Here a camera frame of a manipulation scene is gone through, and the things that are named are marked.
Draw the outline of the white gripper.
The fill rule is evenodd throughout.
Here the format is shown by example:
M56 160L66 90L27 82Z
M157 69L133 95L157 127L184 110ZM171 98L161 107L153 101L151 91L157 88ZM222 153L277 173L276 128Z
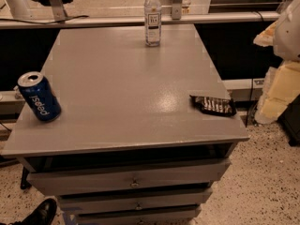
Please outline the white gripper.
M270 67L265 75L262 95L254 119L259 124L275 122L300 95L300 0L292 0L253 43L274 48L284 61L278 68Z

